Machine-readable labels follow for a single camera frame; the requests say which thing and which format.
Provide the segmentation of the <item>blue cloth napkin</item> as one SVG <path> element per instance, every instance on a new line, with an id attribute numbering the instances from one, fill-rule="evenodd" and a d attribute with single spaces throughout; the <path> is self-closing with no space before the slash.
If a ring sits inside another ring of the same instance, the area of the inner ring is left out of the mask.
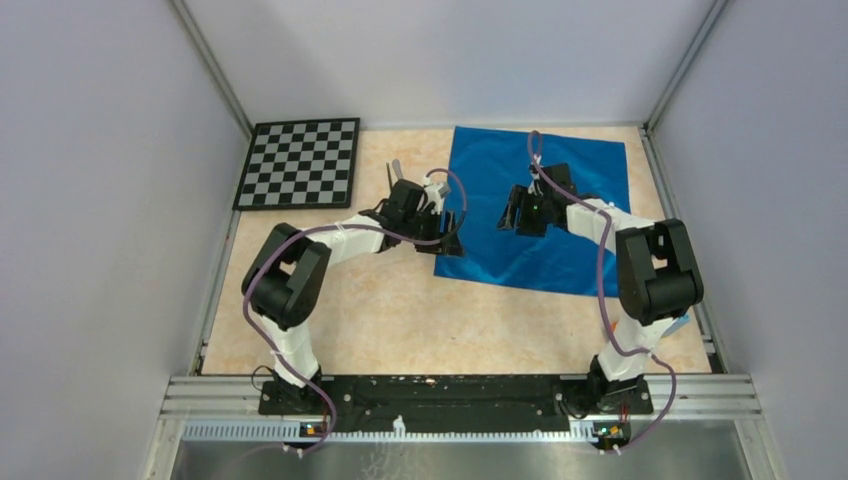
<path id="1" fill-rule="evenodd" d="M 542 238 L 499 231 L 496 224 L 511 188 L 531 182 L 527 134 L 458 127 L 449 168 L 464 185 L 446 208 L 468 208 L 459 232 L 462 257 L 439 256 L 438 277 L 564 294 L 597 293 L 598 247 L 550 227 Z M 544 135 L 542 163 L 566 163 L 581 194 L 594 194 L 629 210 L 625 146 L 621 142 Z"/>

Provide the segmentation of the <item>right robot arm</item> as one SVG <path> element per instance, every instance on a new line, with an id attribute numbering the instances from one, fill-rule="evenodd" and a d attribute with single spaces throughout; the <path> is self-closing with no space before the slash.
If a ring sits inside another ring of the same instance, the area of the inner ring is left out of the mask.
<path id="1" fill-rule="evenodd" d="M 586 379 L 566 388 L 561 405 L 578 418 L 606 413 L 639 397 L 646 365 L 679 319 L 700 303 L 703 281 L 684 223 L 650 220 L 628 213 L 591 194 L 581 194 L 567 164 L 532 165 L 532 182 L 512 187 L 500 230 L 542 237 L 554 226 L 597 246 L 596 272 L 604 258 L 616 262 L 622 314 L 599 310 L 607 342 L 590 363 Z"/>

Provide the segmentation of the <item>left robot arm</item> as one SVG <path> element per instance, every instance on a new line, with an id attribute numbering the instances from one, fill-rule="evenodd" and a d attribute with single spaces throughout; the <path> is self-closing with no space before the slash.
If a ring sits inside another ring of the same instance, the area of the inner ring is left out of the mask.
<path id="1" fill-rule="evenodd" d="M 297 413 L 319 404 L 320 364 L 314 354 L 309 317 L 328 270 L 364 255 L 409 243 L 419 253 L 461 257 L 459 238 L 468 206 L 448 210 L 446 182 L 397 180 L 376 206 L 344 221 L 298 229 L 272 228 L 242 281 L 242 313 L 269 346 L 275 364 L 272 390 Z"/>

